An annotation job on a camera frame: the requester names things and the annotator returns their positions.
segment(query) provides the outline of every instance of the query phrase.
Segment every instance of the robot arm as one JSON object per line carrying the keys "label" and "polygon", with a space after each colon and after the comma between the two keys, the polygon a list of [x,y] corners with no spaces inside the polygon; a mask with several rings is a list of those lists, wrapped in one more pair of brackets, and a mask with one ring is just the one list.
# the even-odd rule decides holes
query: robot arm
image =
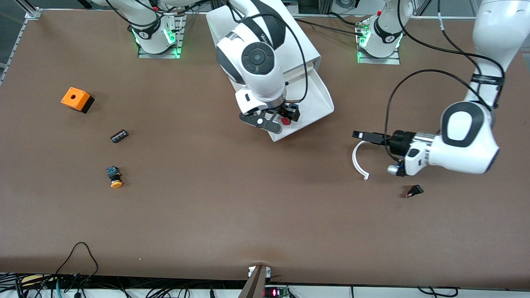
{"label": "robot arm", "polygon": [[[230,80],[243,85],[235,94],[240,119],[278,134],[281,125],[277,118],[290,123],[299,117],[298,106],[285,102],[284,71],[275,54],[284,44],[286,27],[264,0],[231,0],[229,5],[244,18],[216,45],[217,61]],[[257,14],[276,17],[252,17]]]}
{"label": "robot arm", "polygon": [[[167,50],[175,40],[169,38],[169,22],[174,21],[167,15],[160,15],[147,7],[149,0],[92,0],[102,6],[111,6],[118,10],[130,22],[132,31],[140,47],[150,54],[159,54]],[[197,0],[165,0],[173,6],[186,6]]]}
{"label": "robot arm", "polygon": [[362,29],[363,37],[359,46],[377,58],[390,56],[399,46],[403,36],[401,25],[398,21],[398,4],[401,22],[405,25],[413,12],[412,0],[385,0],[385,7],[380,14],[371,16],[364,23],[368,29]]}
{"label": "robot arm", "polygon": [[353,137],[383,145],[384,139],[394,155],[401,158],[387,172],[397,176],[415,175],[428,165],[448,170],[483,174],[499,153],[491,128],[493,109],[503,74],[530,33],[530,2],[525,0],[485,0],[477,14],[473,42],[477,53],[497,61],[478,58],[471,87],[464,101],[453,103],[443,112],[440,133],[414,133],[397,130],[392,136],[354,132]]}

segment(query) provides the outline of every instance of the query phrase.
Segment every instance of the black cable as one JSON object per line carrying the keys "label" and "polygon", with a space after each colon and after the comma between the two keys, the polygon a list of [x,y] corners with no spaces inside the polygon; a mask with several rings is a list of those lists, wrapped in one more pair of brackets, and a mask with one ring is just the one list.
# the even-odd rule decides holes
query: black cable
{"label": "black cable", "polygon": [[[455,48],[457,51],[461,52],[461,53],[464,53],[465,52],[459,47],[457,46],[452,40],[451,38],[449,38],[449,36],[447,35],[447,33],[445,32],[445,28],[443,27],[443,21],[441,19],[441,9],[440,9],[440,2],[441,0],[438,0],[438,17],[440,17],[440,29],[441,29],[441,33],[443,34],[443,36],[445,37],[445,40],[447,40],[451,46],[453,46],[453,48]],[[480,69],[479,67],[479,64],[473,60],[473,58],[471,58],[470,56],[468,55],[465,55],[465,57],[475,66],[476,70],[479,72],[479,75],[482,75],[482,70]],[[478,84],[477,87],[476,87],[476,92],[480,94],[480,86],[482,84]]]}
{"label": "black cable", "polygon": [[287,293],[289,294],[289,298],[298,298],[295,296],[295,294],[291,293],[291,290],[289,289],[289,286],[287,286]]}
{"label": "black cable", "polygon": [[77,288],[77,291],[79,292],[79,289],[81,288],[81,286],[86,282],[87,279],[91,278],[92,276],[94,276],[98,270],[99,270],[99,265],[98,265],[98,261],[96,261],[96,259],[94,258],[94,256],[92,255],[92,252],[90,251],[90,247],[88,244],[86,244],[85,242],[83,241],[80,241],[78,243],[76,243],[74,245],[74,247],[72,248],[72,250],[70,251],[70,254],[68,255],[68,258],[66,258],[66,260],[61,264],[61,266],[59,266],[59,268],[57,268],[57,270],[55,271],[55,275],[57,275],[59,273],[59,271],[61,270],[61,268],[68,262],[68,260],[70,260],[70,257],[72,256],[72,254],[74,253],[74,250],[75,248],[79,245],[79,244],[82,244],[86,247],[86,250],[89,252],[89,256],[90,258],[92,259],[92,261],[94,261],[94,264],[96,265],[96,270],[94,271],[94,273],[92,273],[91,275],[88,275],[87,277],[85,277],[84,280],[81,281],[81,283],[79,284],[79,287]]}
{"label": "black cable", "polygon": [[[236,22],[238,24],[241,23],[242,20],[236,20],[235,15],[233,13],[234,9],[233,9],[232,5],[229,5],[229,0],[226,0],[226,4],[227,4],[228,8],[230,9],[230,11],[232,12],[232,18],[233,18],[234,22]],[[272,16],[276,20],[282,22],[285,25],[285,27],[287,29],[289,29],[289,32],[291,32],[291,34],[293,35],[293,38],[296,41],[296,44],[298,45],[298,48],[300,49],[300,54],[302,55],[302,62],[304,63],[304,74],[305,74],[305,91],[304,91],[304,95],[299,100],[285,100],[285,102],[287,102],[287,103],[299,103],[299,102],[302,102],[306,98],[307,91],[309,89],[309,81],[308,81],[308,78],[307,78],[307,62],[305,60],[305,55],[304,55],[304,50],[302,49],[302,45],[300,44],[300,41],[296,37],[296,35],[295,35],[294,31],[291,29],[291,27],[284,21],[284,19],[282,19],[281,17],[279,17],[279,16],[277,16],[275,14],[272,14],[272,13],[259,13],[259,14],[255,14],[255,15],[252,15],[252,16],[245,16],[245,19],[255,19],[256,17],[263,17],[263,16]]]}
{"label": "black cable", "polygon": [[[182,14],[184,12],[187,12],[189,10],[193,10],[193,8],[199,6],[199,5],[202,5],[203,3],[206,3],[210,0],[201,0],[201,1],[197,1],[195,2],[193,5],[190,5],[188,6],[187,8],[185,8],[183,11],[179,12],[179,14]],[[127,23],[129,23],[129,25],[133,25],[133,26],[137,26],[137,27],[149,27],[153,24],[156,24],[158,21],[160,21],[160,19],[164,16],[164,13],[170,13],[172,12],[173,10],[176,9],[176,6],[173,6],[171,7],[170,9],[162,12],[162,14],[160,14],[153,22],[149,23],[149,24],[137,24],[137,23],[133,23],[131,21],[129,21],[126,17],[124,17],[123,15],[121,15],[121,13],[112,5],[110,4],[109,0],[105,0],[105,2],[107,3],[107,5],[124,21],[126,21]]]}
{"label": "black cable", "polygon": [[357,36],[363,36],[363,34],[360,33],[360,32],[353,32],[353,31],[348,31],[348,30],[342,30],[342,29],[338,29],[338,28],[328,27],[328,26],[320,25],[320,24],[313,23],[313,22],[308,22],[308,21],[301,20],[301,19],[296,19],[296,20],[298,22],[301,22],[301,23],[306,23],[306,24],[309,24],[309,25],[317,26],[317,27],[320,27],[320,28],[328,29],[328,30],[333,30],[333,31],[337,31],[337,32],[353,34],[353,35],[357,35]]}
{"label": "black cable", "polygon": [[348,25],[357,26],[357,23],[352,23],[352,22],[346,20],[345,18],[342,17],[342,15],[340,15],[340,14],[338,14],[336,12],[330,11],[328,14],[331,14],[331,15],[334,15],[334,16],[338,17],[339,20],[341,20],[342,22],[344,22],[344,23],[346,23]]}
{"label": "black cable", "polygon": [[[400,5],[401,5],[401,0],[397,0],[397,7],[400,7]],[[423,42],[421,40],[418,40],[417,38],[412,36],[405,29],[405,26],[403,25],[403,22],[401,21],[400,9],[397,9],[397,20],[399,22],[401,30],[403,30],[403,33],[406,34],[407,36],[409,36],[409,38],[412,39],[413,41],[419,43],[420,45],[428,47],[428,48],[433,49],[433,50],[438,50],[438,51],[447,52],[447,53],[451,53],[451,54],[458,54],[458,55],[463,55],[463,56],[471,56],[471,57],[476,57],[476,58],[481,58],[481,59],[484,59],[484,60],[488,60],[488,61],[494,63],[499,68],[499,70],[501,72],[501,77],[502,78],[506,78],[506,73],[505,73],[504,68],[502,67],[502,65],[500,65],[500,63],[498,63],[497,61],[495,61],[494,59],[492,59],[490,57],[487,57],[487,56],[484,56],[484,55],[479,55],[479,54],[474,54],[474,53],[469,53],[469,52],[463,52],[463,51],[460,52],[460,51],[453,51],[453,50],[449,50],[449,49],[439,48],[439,47],[430,45],[428,43],[425,43],[425,42]],[[503,88],[503,85],[499,86],[499,88],[498,88],[498,92],[497,92],[497,95],[496,95],[496,98],[495,98],[495,101],[494,101],[495,102],[495,104],[494,104],[495,108],[496,108],[496,105],[497,105],[497,101],[499,100],[499,97],[500,97],[500,95],[502,93],[502,88]]]}
{"label": "black cable", "polygon": [[132,298],[129,293],[127,293],[127,291],[125,290],[125,288],[123,287],[122,283],[121,283],[121,280],[120,280],[120,277],[119,276],[116,276],[116,279],[118,280],[118,283],[120,283],[120,287],[121,287],[121,291],[125,294],[125,297],[126,298]]}
{"label": "black cable", "polygon": [[460,82],[462,85],[466,86],[466,88],[468,88],[471,92],[473,92],[473,94],[476,95],[476,97],[479,99],[480,103],[483,104],[489,111],[491,111],[491,107],[489,105],[487,105],[484,100],[482,99],[482,97],[480,97],[480,95],[473,89],[471,88],[471,86],[469,86],[469,84],[467,84],[466,82],[464,82],[464,80],[462,80],[461,78],[457,77],[456,75],[452,74],[452,73],[448,73],[446,71],[442,71],[440,69],[422,69],[420,71],[416,71],[416,72],[413,72],[411,73],[410,75],[406,76],[404,79],[402,79],[398,84],[397,86],[394,88],[394,90],[392,91],[392,94],[390,94],[390,98],[388,99],[388,103],[386,105],[386,115],[385,115],[385,131],[383,132],[385,137],[383,138],[383,142],[384,142],[384,146],[385,146],[385,151],[386,151],[386,154],[388,154],[388,156],[390,156],[390,158],[392,158],[393,160],[397,161],[397,162],[400,162],[401,160],[398,159],[397,157],[395,157],[394,155],[392,155],[392,153],[390,152],[390,149],[388,147],[388,144],[387,144],[387,138],[386,138],[386,135],[387,135],[387,131],[388,131],[388,116],[390,114],[390,104],[392,102],[392,99],[394,98],[394,94],[396,93],[396,91],[398,90],[398,88],[408,79],[410,79],[411,77],[417,75],[417,74],[420,74],[420,73],[426,73],[426,72],[434,72],[434,73],[441,73],[441,74],[444,74],[444,75],[447,75],[455,80],[457,80],[458,82]]}
{"label": "black cable", "polygon": [[19,298],[24,298],[24,295],[23,295],[23,291],[21,289],[21,285],[19,285],[20,283],[20,280],[19,278],[17,277],[17,275],[15,274],[15,289],[16,289],[16,294]]}
{"label": "black cable", "polygon": [[434,298],[438,298],[438,296],[446,297],[446,298],[454,298],[454,297],[458,296],[458,288],[453,288],[455,290],[455,293],[452,294],[452,295],[445,295],[445,294],[436,293],[431,286],[429,286],[428,288],[429,288],[429,290],[431,290],[430,292],[422,290],[421,287],[418,287],[418,290],[420,290],[423,294],[432,295],[432,296],[434,296]]}
{"label": "black cable", "polygon": [[154,8],[152,8],[151,6],[144,4],[144,3],[143,3],[142,1],[140,1],[140,0],[134,0],[134,1],[135,1],[136,3],[138,3],[138,4],[140,4],[141,6],[147,8],[148,10],[150,10],[150,11],[156,13],[156,14],[164,14],[164,12],[157,11],[157,10],[155,10]]}
{"label": "black cable", "polygon": [[129,21],[126,17],[124,17],[123,15],[121,15],[121,13],[118,12],[118,10],[112,5],[110,4],[109,0],[105,0],[105,2],[108,4],[108,6],[120,17],[122,18],[124,21],[126,21],[127,23],[129,23],[129,25],[133,25],[133,26],[137,26],[137,27],[148,27],[148,26],[151,26],[153,24],[156,24],[158,21],[160,21],[160,19],[164,16],[164,15],[160,15],[158,16],[153,22],[149,23],[149,24],[137,24],[137,23],[133,23],[131,21]]}

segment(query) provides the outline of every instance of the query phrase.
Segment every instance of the brown table surface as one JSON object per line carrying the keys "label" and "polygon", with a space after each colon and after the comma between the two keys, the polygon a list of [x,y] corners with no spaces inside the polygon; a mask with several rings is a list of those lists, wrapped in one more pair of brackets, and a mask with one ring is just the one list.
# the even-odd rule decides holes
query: brown table surface
{"label": "brown table surface", "polygon": [[[352,29],[336,19],[312,21]],[[448,47],[438,23],[414,35]],[[407,74],[442,68],[470,78],[464,57],[404,38],[401,65],[359,65],[352,36],[302,24],[322,55],[335,112],[273,143],[238,119],[201,15],[182,58],[136,58],[113,12],[44,11],[30,21],[0,87],[0,271],[53,273],[86,241],[99,274],[245,279],[265,263],[284,282],[529,288],[530,76],[521,54],[507,72],[494,133],[501,154],[480,176],[431,166],[386,173],[382,147],[364,145],[363,181],[352,130],[381,132],[391,90]],[[471,51],[473,22],[447,21]],[[70,86],[95,103],[61,105]],[[390,130],[435,132],[466,89],[439,74],[397,93]],[[120,129],[131,136],[119,144]],[[124,187],[105,169],[118,166]],[[411,185],[425,193],[400,196]],[[62,272],[90,273],[79,248]]]}

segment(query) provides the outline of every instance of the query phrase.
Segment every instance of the orange electrical box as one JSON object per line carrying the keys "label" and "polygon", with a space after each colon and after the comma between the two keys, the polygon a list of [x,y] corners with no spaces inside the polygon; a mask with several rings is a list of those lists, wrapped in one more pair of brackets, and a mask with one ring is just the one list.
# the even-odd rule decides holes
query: orange electrical box
{"label": "orange electrical box", "polygon": [[63,100],[61,100],[61,103],[65,106],[85,114],[88,112],[93,102],[94,98],[92,98],[90,94],[74,87],[70,87],[63,97]]}

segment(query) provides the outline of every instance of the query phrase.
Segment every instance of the blue component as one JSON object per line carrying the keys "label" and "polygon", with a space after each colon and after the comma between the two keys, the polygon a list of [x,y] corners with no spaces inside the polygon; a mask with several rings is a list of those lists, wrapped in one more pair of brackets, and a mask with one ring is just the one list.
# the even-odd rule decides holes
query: blue component
{"label": "blue component", "polygon": [[119,176],[119,175],[120,175],[120,170],[116,168],[115,166],[111,166],[110,168],[107,169],[107,176],[109,178],[112,178],[114,176]]}

